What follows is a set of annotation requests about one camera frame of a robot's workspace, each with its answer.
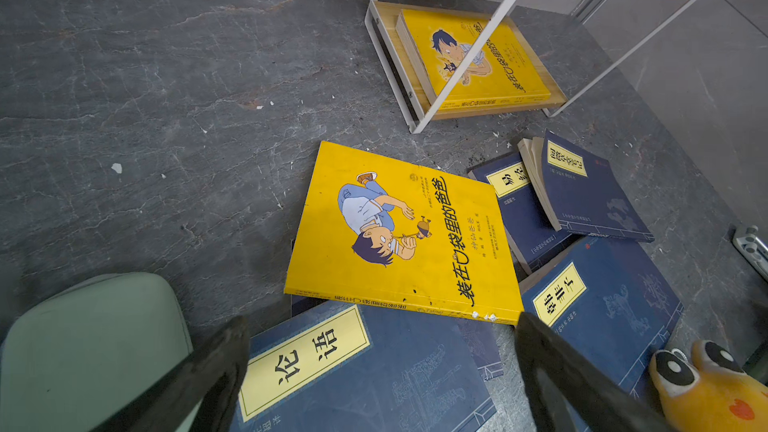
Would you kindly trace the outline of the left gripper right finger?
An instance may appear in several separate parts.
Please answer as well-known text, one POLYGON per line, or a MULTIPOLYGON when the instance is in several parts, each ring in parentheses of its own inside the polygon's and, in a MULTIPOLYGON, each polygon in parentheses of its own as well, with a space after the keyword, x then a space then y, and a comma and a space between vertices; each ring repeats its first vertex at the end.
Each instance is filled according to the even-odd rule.
POLYGON ((666 420, 630 397, 537 316, 523 312, 515 349, 538 431, 573 431, 572 407, 592 431, 670 431, 666 420))

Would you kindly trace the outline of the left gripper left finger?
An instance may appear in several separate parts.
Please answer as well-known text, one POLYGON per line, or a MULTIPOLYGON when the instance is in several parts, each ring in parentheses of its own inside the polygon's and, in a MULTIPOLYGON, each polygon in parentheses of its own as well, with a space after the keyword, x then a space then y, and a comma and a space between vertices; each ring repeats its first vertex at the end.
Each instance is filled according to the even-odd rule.
POLYGON ((227 431, 249 357, 248 322, 236 316, 97 431, 227 431))

